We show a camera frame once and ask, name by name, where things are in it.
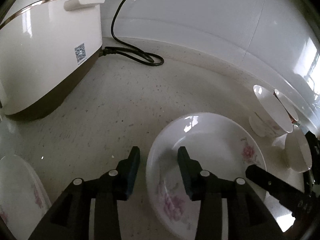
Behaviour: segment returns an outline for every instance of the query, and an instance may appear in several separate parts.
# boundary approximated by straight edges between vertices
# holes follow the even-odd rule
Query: metallic trim band
[[[16,13],[12,14],[8,19],[6,19],[1,25],[0,25],[0,30],[6,26],[9,22],[11,22],[14,18],[18,17],[20,14],[23,14],[24,12],[30,10],[31,8],[40,5],[40,4],[44,4],[47,2],[51,2],[51,1],[55,1],[55,0],[40,0],[37,2],[34,2],[28,6],[26,6],[25,8],[22,8],[21,10],[17,11]]]

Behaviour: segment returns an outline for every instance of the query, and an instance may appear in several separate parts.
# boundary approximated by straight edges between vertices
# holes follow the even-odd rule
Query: wall
[[[110,36],[121,0],[101,6]],[[127,0],[115,24],[119,37],[177,44],[218,57],[283,92],[320,127],[319,42],[300,0]]]

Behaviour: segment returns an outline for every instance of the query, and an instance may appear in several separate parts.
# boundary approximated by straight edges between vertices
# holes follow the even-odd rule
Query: qr code sticker
[[[75,48],[76,58],[78,64],[86,59],[84,43]]]

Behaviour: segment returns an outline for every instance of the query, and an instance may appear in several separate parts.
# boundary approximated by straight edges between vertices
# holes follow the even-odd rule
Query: power cord
[[[125,56],[125,57],[128,57],[130,59],[133,59],[141,64],[144,64],[144,65],[147,65],[147,66],[152,66],[152,67],[155,67],[155,66],[160,66],[164,63],[164,59],[159,56],[159,55],[156,55],[156,54],[153,54],[153,53],[149,53],[149,52],[144,52],[142,49],[139,49],[137,48],[136,46],[133,46],[131,44],[128,44],[124,41],[121,41],[119,40],[115,34],[114,34],[114,31],[113,31],[113,28],[114,28],[114,25],[115,25],[115,21],[116,21],[116,18],[120,12],[120,9],[122,7],[122,5],[124,4],[126,0],[122,0],[122,2],[120,3],[116,13],[115,13],[115,16],[113,17],[113,20],[112,20],[112,23],[111,23],[111,35],[112,37],[118,41],[119,43],[123,44],[123,45],[126,45],[132,49],[128,49],[128,48],[122,48],[122,47],[105,47],[103,50],[102,50],[102,54],[101,56],[105,56],[105,55],[108,55],[108,54],[120,54],[122,56]],[[132,53],[132,54],[135,54],[141,58],[143,58],[144,60],[141,60],[139,58],[136,58],[134,56],[131,56],[125,52],[129,52],[129,53]],[[160,60],[160,62],[158,63],[155,63],[155,61],[153,60],[152,57],[155,57],[157,59]]]

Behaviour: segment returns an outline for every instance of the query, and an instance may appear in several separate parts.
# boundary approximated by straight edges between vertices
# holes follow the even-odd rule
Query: speckled countertop
[[[255,107],[251,88],[263,82],[195,51],[137,42],[163,55],[165,64],[147,67],[118,55],[99,58],[49,116],[30,123],[7,119],[1,123],[1,157],[15,153],[28,161],[53,203],[74,178],[98,178],[138,146],[141,165],[134,193],[127,202],[118,201],[123,240],[176,239],[149,205],[145,167],[156,136],[184,114],[212,112],[237,122],[256,140],[268,171],[303,190],[302,175],[285,166],[281,147],[272,146],[270,139],[258,137],[250,128],[248,116]],[[197,63],[193,55],[202,59]],[[271,197],[266,203],[276,217],[289,213]]]

